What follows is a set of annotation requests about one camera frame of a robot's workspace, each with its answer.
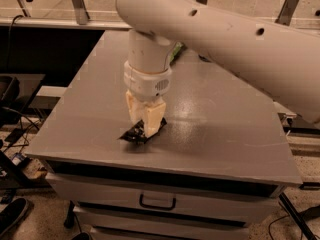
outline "black metal frame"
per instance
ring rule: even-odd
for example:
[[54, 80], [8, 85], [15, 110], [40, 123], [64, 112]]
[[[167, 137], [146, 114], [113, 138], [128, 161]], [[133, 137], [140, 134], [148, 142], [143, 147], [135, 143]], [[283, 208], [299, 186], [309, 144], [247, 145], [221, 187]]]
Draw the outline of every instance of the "black metal frame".
[[320, 190], [320, 182], [303, 182], [299, 187], [301, 190], [315, 191]]
[[286, 196], [285, 193], [282, 193], [280, 196], [280, 201], [286, 208], [287, 212], [290, 214], [292, 219], [295, 221], [295, 223], [299, 226], [299, 228], [302, 230], [302, 233], [306, 236], [308, 240], [317, 240], [316, 236], [312, 233], [302, 216], [297, 212], [297, 210], [294, 208], [293, 204], [290, 202], [289, 198]]
[[51, 186], [44, 179], [29, 179], [24, 173], [15, 166], [12, 161], [0, 151], [0, 166], [7, 172], [10, 179], [17, 183], [13, 187], [1, 186], [0, 189], [14, 189], [14, 188], [51, 188]]

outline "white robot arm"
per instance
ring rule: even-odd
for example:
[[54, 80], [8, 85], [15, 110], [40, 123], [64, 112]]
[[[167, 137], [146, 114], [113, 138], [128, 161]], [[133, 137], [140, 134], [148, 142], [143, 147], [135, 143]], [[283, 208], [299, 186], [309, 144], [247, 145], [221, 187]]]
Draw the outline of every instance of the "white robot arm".
[[[145, 65], [141, 68], [132, 65], [135, 63], [131, 62], [134, 60], [129, 53], [128, 63], [132, 67], [153, 75], [150, 88], [159, 82], [157, 77], [162, 81], [164, 78], [161, 77], [166, 75], [168, 80], [158, 96], [148, 89], [143, 90], [144, 97], [137, 96], [142, 103], [154, 102], [168, 90], [168, 54], [174, 42], [181, 41], [320, 128], [319, 37], [193, 0], [115, 0], [115, 4], [120, 17], [134, 28], [132, 36], [135, 40], [145, 38], [150, 41], [146, 47], [162, 48], [159, 53], [155, 47], [150, 49], [152, 56], [140, 56], [138, 60]], [[131, 83], [127, 82], [127, 85], [130, 89]], [[151, 114], [163, 101], [155, 104], [151, 104]], [[148, 136], [157, 132], [157, 125], [154, 124], [155, 129]]]

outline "black object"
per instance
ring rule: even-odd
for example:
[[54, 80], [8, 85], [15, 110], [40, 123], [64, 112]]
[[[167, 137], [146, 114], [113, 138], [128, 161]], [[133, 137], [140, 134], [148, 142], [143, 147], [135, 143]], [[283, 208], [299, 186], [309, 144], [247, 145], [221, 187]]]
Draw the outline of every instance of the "black object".
[[11, 24], [9, 26], [9, 30], [8, 30], [8, 48], [7, 48], [7, 58], [6, 58], [6, 71], [9, 72], [9, 62], [10, 62], [10, 56], [11, 56], [11, 39], [12, 39], [12, 30], [13, 30], [13, 26], [15, 24], [15, 22], [20, 19], [23, 18], [23, 15], [17, 15], [15, 16], [12, 21]]
[[149, 204], [145, 204], [143, 203], [143, 197], [144, 195], [141, 194], [140, 198], [139, 198], [139, 204], [141, 207], [146, 208], [146, 209], [155, 209], [155, 210], [161, 210], [161, 211], [172, 211], [174, 208], [176, 208], [176, 198], [172, 199], [172, 204], [171, 206], [168, 207], [161, 207], [161, 206], [155, 206], [155, 205], [149, 205]]
[[299, 187], [301, 190], [316, 191], [320, 190], [320, 182], [303, 182]]
[[14, 143], [16, 143], [21, 138], [21, 136], [25, 133], [25, 131], [26, 131], [26, 129], [15, 128], [7, 136], [7, 138], [5, 138], [4, 141], [10, 142], [10, 144], [13, 145]]
[[0, 167], [0, 179], [6, 178], [7, 175], [8, 175], [8, 173], [5, 170], [3, 170], [2, 167]]
[[290, 214], [295, 223], [299, 226], [303, 234], [306, 236], [308, 240], [317, 240], [316, 236], [312, 233], [306, 222], [303, 220], [302, 216], [297, 212], [289, 198], [282, 193], [280, 196], [280, 201], [286, 208], [287, 212]]
[[28, 208], [29, 202], [24, 198], [18, 198], [0, 213], [0, 239], [27, 214]]
[[0, 106], [9, 107], [19, 95], [19, 80], [16, 77], [0, 76]]
[[310, 207], [307, 210], [299, 212], [305, 221], [313, 220], [320, 217], [320, 205]]
[[[0, 26], [0, 54], [8, 52], [8, 29]], [[50, 86], [69, 86], [99, 41], [104, 30], [36, 28], [19, 26], [11, 33], [9, 70], [0, 60], [2, 74], [45, 74]]]
[[16, 195], [16, 189], [7, 189], [0, 201], [0, 204], [10, 204]]
[[20, 186], [31, 187], [32, 182], [2, 151], [0, 151], [0, 164], [9, 176], [12, 177]]
[[71, 240], [90, 240], [90, 239], [91, 239], [91, 237], [88, 233], [81, 232], [80, 234], [73, 237]]
[[72, 228], [74, 225], [74, 213], [73, 213], [74, 203], [70, 201], [68, 213], [66, 220], [64, 221], [63, 225], [65, 228]]
[[[167, 124], [166, 119], [162, 118], [161, 123], [160, 123], [159, 131], [166, 124]], [[142, 120], [140, 120], [130, 130], [126, 131], [119, 139], [126, 140], [128, 142], [133, 142], [133, 143], [136, 143], [136, 144], [145, 144], [153, 136], [154, 135], [152, 135], [150, 138], [146, 137], [146, 135], [144, 133], [144, 122]]]
[[272, 193], [274, 193], [278, 188], [277, 185], [270, 185], [266, 183], [214, 179], [168, 172], [154, 172], [54, 160], [46, 160], [46, 162], [55, 173], [62, 173], [66, 175], [131, 181], [143, 184], [172, 186], [187, 189], [200, 189], [246, 196], [270, 197], [270, 195], [272, 195]]

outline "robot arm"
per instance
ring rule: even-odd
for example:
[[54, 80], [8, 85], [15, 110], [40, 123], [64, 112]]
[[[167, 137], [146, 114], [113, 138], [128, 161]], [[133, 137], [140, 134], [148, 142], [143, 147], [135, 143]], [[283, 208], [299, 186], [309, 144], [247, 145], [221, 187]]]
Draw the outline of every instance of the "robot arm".
[[[115, 4], [120, 17], [149, 40], [183, 42], [320, 128], [319, 37], [193, 0]], [[153, 63], [154, 57], [144, 59]]]
[[144, 122], [147, 138], [158, 132], [166, 110], [162, 96], [169, 90], [170, 55], [175, 43], [129, 31], [129, 56], [124, 65], [127, 105], [133, 124]]

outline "cable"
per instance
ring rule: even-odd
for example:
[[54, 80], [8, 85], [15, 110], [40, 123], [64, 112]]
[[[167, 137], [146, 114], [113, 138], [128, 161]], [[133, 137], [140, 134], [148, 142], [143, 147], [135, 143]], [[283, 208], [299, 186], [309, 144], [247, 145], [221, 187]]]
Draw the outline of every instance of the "cable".
[[[279, 202], [279, 205], [280, 205], [281, 208], [288, 214], [287, 210], [285, 209], [285, 207], [284, 207], [280, 202]], [[304, 212], [301, 213], [302, 219], [304, 219], [304, 217], [308, 214], [309, 211], [310, 211], [310, 210], [307, 209], [307, 210], [305, 210]], [[274, 240], [274, 238], [272, 237], [271, 231], [270, 231], [271, 225], [272, 225], [273, 223], [277, 222], [278, 220], [284, 219], [285, 217], [289, 217], [289, 214], [286, 215], [286, 216], [283, 216], [283, 217], [281, 217], [281, 218], [279, 218], [279, 219], [276, 219], [276, 220], [274, 220], [273, 222], [271, 222], [271, 223], [269, 224], [269, 235], [270, 235], [270, 237], [271, 237], [272, 240]], [[303, 239], [303, 232], [302, 232], [302, 230], [301, 230], [300, 240], [302, 240], [302, 239]]]
[[19, 145], [12, 145], [12, 146], [3, 146], [4, 148], [18, 148], [18, 147], [26, 147], [29, 144], [19, 144]]
[[[26, 145], [26, 146], [29, 146], [29, 141], [28, 141], [28, 135], [29, 135], [29, 132], [30, 132], [30, 130], [32, 129], [32, 127], [34, 127], [34, 125], [33, 124], [30, 124], [28, 127], [27, 127], [27, 129], [26, 129], [26, 136], [24, 137], [23, 135], [23, 138], [24, 138], [24, 145]], [[22, 152], [22, 150], [23, 150], [23, 148], [24, 148], [25, 146], [23, 146], [23, 147], [21, 147], [21, 149], [20, 149], [20, 151], [19, 151], [19, 153], [21, 153]]]
[[9, 70], [9, 60], [10, 60], [10, 55], [11, 55], [11, 31], [13, 28], [14, 23], [16, 22], [16, 20], [22, 18], [23, 15], [17, 15], [15, 16], [12, 21], [11, 21], [11, 25], [9, 27], [9, 32], [8, 32], [8, 53], [7, 53], [7, 61], [6, 61], [6, 72], [8, 72]]
[[[23, 131], [23, 125], [22, 125], [21, 117], [20, 117], [20, 119], [19, 119], [19, 122], [20, 122], [20, 128], [21, 128], [21, 130]], [[10, 149], [10, 148], [12, 148], [12, 147], [18, 147], [18, 146], [21, 146], [21, 145], [14, 145], [13, 142], [10, 143], [10, 144], [7, 145], [7, 146], [3, 146], [4, 148], [6, 148], [6, 149], [3, 151], [3, 153], [5, 153], [8, 149]]]
[[31, 121], [31, 119], [30, 119], [29, 117], [27, 117], [26, 115], [24, 115], [24, 114], [20, 113], [20, 112], [19, 112], [19, 111], [17, 111], [17, 110], [14, 110], [14, 109], [8, 108], [8, 107], [2, 107], [2, 108], [3, 108], [4, 110], [7, 110], [7, 111], [9, 111], [9, 112], [16, 113], [16, 114], [18, 114], [18, 115], [20, 115], [20, 116], [24, 117], [24, 118], [25, 118], [25, 119], [27, 119], [31, 124], [33, 124], [33, 125], [34, 125], [34, 127], [36, 127], [38, 131], [40, 130], [40, 129], [39, 129], [39, 127], [38, 127], [34, 122], [32, 122], [32, 121]]
[[271, 237], [272, 240], [274, 240], [274, 238], [273, 238], [273, 236], [272, 236], [272, 234], [271, 234], [271, 226], [272, 226], [274, 223], [276, 223], [277, 221], [282, 220], [282, 219], [287, 218], [287, 217], [289, 217], [289, 215], [282, 216], [282, 217], [280, 217], [280, 218], [272, 221], [272, 222], [269, 224], [269, 226], [268, 226], [268, 233], [269, 233], [269, 236]]

